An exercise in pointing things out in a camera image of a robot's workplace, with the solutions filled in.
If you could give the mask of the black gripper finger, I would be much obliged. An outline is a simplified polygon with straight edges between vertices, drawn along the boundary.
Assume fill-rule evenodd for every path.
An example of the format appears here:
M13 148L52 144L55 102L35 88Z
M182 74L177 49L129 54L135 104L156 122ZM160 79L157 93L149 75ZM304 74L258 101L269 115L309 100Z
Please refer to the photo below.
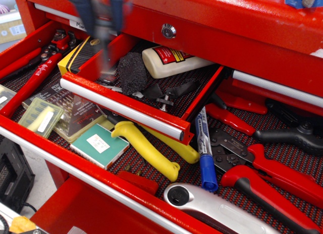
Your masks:
M95 33L95 14L91 0L73 0L76 10L85 26L87 33L93 37Z
M123 4L124 0L110 0L112 28L117 34L120 34L123 28Z

